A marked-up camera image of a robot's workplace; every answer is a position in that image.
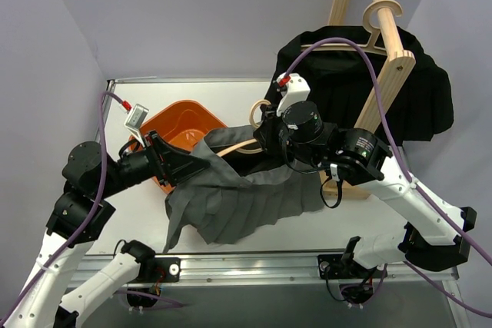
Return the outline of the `wooden hanger of grey skirt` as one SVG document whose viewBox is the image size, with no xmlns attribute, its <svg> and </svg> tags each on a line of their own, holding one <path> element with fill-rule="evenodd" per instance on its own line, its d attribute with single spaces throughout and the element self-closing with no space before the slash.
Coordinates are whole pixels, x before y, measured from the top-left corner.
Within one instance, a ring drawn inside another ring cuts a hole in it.
<svg viewBox="0 0 492 328">
<path fill-rule="evenodd" d="M 259 128 L 260 124 L 254 120 L 254 114 L 260 106 L 263 106 L 263 105 L 267 106 L 270 104 L 271 104 L 271 102 L 269 100 L 261 99 L 259 101 L 256 101 L 251 106 L 249 116 L 248 116 L 248 121 L 249 121 L 250 126 L 252 126 L 253 128 Z M 233 145 L 226 147 L 225 149 L 219 151 L 217 153 L 217 156 L 223 157 L 223 156 L 230 154 L 234 151 L 237 151 L 240 154 L 259 154 L 263 151 L 263 149 L 261 147 L 257 147 L 254 149 L 247 149 L 247 146 L 255 144 L 255 143 L 257 143 L 257 140 L 255 138 L 252 138 L 252 139 L 248 139 L 246 141 L 239 142 L 237 144 L 233 144 Z"/>
</svg>

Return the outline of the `grey pleated skirt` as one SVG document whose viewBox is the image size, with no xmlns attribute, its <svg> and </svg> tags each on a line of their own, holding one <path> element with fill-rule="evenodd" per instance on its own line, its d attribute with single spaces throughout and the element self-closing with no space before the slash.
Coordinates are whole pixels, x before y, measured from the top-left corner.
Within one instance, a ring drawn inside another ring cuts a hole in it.
<svg viewBox="0 0 492 328">
<path fill-rule="evenodd" d="M 185 226 L 194 227 L 207 244 L 234 244 L 258 227 L 324 208 L 318 174 L 300 174 L 282 157 L 264 152 L 217 156 L 226 147 L 252 137 L 248 125 L 218 128 L 194 146 L 192 155 L 211 166 L 178 184 L 165 198 L 165 251 L 177 245 Z"/>
</svg>

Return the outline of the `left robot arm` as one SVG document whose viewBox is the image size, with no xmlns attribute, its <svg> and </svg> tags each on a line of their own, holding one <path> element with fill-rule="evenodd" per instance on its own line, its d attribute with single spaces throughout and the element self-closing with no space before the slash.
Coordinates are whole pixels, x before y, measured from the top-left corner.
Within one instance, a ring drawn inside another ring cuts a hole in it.
<svg viewBox="0 0 492 328">
<path fill-rule="evenodd" d="M 149 131 L 142 149 L 114 161 L 105 138 L 72 149 L 62 170 L 64 192 L 46 224 L 42 248 L 23 290 L 1 320 L 3 327 L 79 327 L 126 283 L 149 280 L 155 252 L 126 242 L 102 270 L 67 294 L 78 265 L 115 212 L 107 198 L 156 177 L 173 186 L 209 168 L 205 159 Z"/>
</svg>

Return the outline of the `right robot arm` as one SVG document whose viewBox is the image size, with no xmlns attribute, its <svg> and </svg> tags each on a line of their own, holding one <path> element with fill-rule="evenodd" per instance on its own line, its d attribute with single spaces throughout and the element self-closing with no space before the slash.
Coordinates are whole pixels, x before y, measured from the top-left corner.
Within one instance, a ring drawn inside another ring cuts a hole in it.
<svg viewBox="0 0 492 328">
<path fill-rule="evenodd" d="M 467 262 L 471 245 L 464 233 L 474 228 L 476 211 L 450 205 L 405 174 L 396 152 L 371 132 L 324 122 L 313 102 L 301 101 L 282 115 L 267 110 L 253 136 L 290 169 L 302 163 L 306 174 L 325 172 L 339 198 L 343 184 L 361 187 L 406 220 L 397 232 L 352 237 L 341 258 L 348 275 L 403 261 L 433 272 Z"/>
</svg>

